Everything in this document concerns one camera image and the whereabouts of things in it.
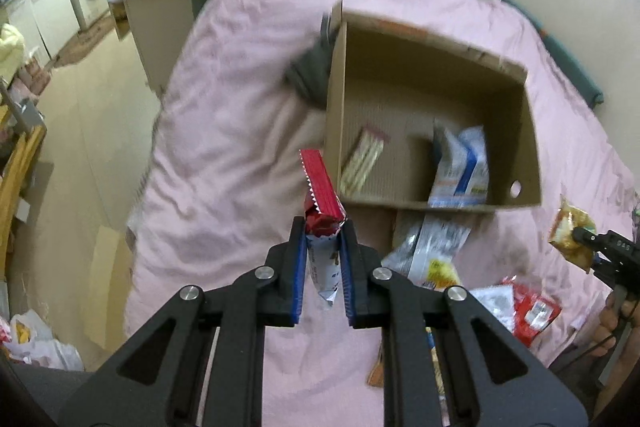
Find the yellow chips bag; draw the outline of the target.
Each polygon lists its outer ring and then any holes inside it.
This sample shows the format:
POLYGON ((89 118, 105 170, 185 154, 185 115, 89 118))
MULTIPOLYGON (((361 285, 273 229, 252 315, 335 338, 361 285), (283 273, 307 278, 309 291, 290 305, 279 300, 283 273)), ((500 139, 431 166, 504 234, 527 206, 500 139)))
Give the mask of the yellow chips bag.
POLYGON ((549 244, 559 251, 567 262, 589 273, 593 252, 587 246, 575 241, 573 231, 576 228, 585 229, 591 235, 597 234, 596 225, 588 213, 573 206, 562 196, 549 233, 549 244))

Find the red snack bag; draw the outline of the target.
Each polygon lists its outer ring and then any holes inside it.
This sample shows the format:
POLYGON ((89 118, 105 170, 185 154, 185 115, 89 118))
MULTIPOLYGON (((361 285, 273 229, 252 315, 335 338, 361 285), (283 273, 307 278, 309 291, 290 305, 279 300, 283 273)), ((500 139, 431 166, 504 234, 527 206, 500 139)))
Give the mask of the red snack bag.
POLYGON ((514 336, 529 348, 534 340, 561 314, 559 303, 548 297, 540 277, 512 275, 501 281, 510 286, 514 298, 514 336))

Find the red white snack packet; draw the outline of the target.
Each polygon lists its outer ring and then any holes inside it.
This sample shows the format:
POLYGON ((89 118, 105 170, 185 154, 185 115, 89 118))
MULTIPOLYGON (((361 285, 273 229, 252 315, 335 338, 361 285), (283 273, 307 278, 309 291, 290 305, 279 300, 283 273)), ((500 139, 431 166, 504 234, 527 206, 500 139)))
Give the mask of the red white snack packet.
POLYGON ((341 280, 337 236, 346 221, 320 150, 299 151, 307 181, 304 202, 305 237, 310 276, 326 309, 333 307, 341 280))

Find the white barcode snack packet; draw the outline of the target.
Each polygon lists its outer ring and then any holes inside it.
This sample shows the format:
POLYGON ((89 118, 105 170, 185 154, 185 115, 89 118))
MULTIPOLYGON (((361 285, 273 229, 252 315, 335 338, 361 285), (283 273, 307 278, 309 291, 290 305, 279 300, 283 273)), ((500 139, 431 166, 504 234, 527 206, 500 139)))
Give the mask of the white barcode snack packet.
POLYGON ((515 331, 515 300, 511 285, 496 285, 472 289, 472 296, 481 303, 511 334, 515 331))

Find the white yellow-label snack bag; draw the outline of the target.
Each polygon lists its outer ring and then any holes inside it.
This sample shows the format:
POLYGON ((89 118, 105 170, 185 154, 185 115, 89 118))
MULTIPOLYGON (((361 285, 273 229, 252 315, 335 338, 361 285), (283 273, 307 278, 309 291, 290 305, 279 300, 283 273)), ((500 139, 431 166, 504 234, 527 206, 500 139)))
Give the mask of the white yellow-label snack bag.
POLYGON ((459 223, 415 211, 397 213, 392 251, 382 265, 414 285, 443 291, 460 285, 454 257, 464 246, 471 229, 459 223))

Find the white plastic bag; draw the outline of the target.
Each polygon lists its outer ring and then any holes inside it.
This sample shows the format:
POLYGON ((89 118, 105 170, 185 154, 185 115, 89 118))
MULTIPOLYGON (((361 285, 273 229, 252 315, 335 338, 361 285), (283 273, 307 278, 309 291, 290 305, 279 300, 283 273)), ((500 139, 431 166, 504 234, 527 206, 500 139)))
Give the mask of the white plastic bag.
POLYGON ((9 360, 46 369, 83 372, 77 349, 61 343, 49 325, 32 309, 1 319, 1 353, 9 360))

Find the blue white snack bag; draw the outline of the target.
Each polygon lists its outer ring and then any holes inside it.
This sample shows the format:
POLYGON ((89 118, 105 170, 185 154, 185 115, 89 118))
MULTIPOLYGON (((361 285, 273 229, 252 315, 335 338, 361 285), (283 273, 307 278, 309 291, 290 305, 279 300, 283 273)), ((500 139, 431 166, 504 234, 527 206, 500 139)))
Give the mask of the blue white snack bag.
POLYGON ((427 199, 430 208, 465 208, 487 202, 489 169, 484 128, 463 129, 454 134, 434 121, 436 172, 427 199))

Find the teal bed edge cushion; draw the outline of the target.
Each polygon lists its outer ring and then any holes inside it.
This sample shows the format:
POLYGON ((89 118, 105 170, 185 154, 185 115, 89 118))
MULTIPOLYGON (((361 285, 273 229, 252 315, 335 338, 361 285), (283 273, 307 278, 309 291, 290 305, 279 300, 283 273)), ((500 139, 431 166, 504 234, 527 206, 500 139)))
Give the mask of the teal bed edge cushion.
POLYGON ((529 14, 526 9, 522 8, 521 5, 517 4, 514 0, 501 1, 518 10, 518 12, 525 16, 529 20, 529 23, 535 27, 540 40, 544 44, 549 55, 553 58, 553 61, 555 61, 555 64, 558 65, 559 69, 562 70, 562 73, 567 77, 567 79, 570 80, 587 105, 591 109, 594 109, 598 105, 603 104, 603 90, 587 74, 586 70, 582 67, 582 64, 580 64, 577 58, 570 53, 567 47, 564 46, 559 39, 555 38, 555 36, 549 34, 536 17, 529 14))

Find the pink bed duvet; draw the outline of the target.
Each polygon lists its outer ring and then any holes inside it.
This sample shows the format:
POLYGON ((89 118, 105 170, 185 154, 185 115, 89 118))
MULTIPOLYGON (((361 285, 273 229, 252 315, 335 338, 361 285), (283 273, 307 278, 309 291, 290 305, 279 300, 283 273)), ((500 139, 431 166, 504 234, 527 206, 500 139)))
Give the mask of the pink bed duvet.
POLYGON ((164 94, 150 170, 136 210, 134 271, 124 313, 134 333, 182 286, 216 288, 260 265, 303 209, 303 148, 318 148, 324 115, 286 84, 337 2, 402 20, 523 65, 538 141, 542 203, 476 220, 457 254, 462 283, 527 272, 561 306, 534 343, 552 362, 586 339, 608 288, 549 244, 559 202, 599 229, 632 231, 634 176, 544 48, 534 26, 497 0, 208 0, 164 94))

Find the brown cardboard box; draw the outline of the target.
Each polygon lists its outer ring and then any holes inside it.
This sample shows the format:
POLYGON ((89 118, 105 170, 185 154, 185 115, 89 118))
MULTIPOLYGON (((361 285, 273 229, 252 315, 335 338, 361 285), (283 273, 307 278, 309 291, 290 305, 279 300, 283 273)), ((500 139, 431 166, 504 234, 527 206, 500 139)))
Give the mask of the brown cardboard box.
POLYGON ((488 194, 479 212, 541 203, 538 147, 524 67, 434 32, 349 11, 337 1, 323 159, 338 196, 355 205, 427 210, 434 127, 482 127, 488 194), (387 140, 359 190, 346 166, 365 127, 387 140))

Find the striped cracker packet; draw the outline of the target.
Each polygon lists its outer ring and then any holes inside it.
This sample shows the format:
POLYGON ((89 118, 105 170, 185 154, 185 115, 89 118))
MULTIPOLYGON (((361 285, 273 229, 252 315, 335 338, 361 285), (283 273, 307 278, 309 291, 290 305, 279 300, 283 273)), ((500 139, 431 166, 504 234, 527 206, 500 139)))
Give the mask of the striped cracker packet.
POLYGON ((358 140, 342 171, 340 190, 345 196, 352 196, 361 191, 389 139, 382 130, 372 124, 366 124, 361 128, 358 140))

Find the dark grey cloth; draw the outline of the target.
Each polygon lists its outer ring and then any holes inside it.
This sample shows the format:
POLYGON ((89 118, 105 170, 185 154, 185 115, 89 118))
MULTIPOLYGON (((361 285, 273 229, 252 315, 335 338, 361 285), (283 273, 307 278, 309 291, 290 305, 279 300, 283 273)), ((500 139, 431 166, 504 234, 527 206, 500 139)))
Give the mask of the dark grey cloth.
POLYGON ((325 110, 329 78, 337 31, 331 28, 331 17, 322 17, 318 38, 292 63, 284 74, 284 80, 307 103, 325 110))

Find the white cabinet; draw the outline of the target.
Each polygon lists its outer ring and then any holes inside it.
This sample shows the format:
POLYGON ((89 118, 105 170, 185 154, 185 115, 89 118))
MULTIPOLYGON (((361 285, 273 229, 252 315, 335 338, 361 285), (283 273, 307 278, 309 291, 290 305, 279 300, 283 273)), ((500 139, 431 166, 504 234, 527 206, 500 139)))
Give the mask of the white cabinet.
POLYGON ((191 0, 107 0, 118 38, 134 38, 146 84, 163 98, 194 22, 191 0))

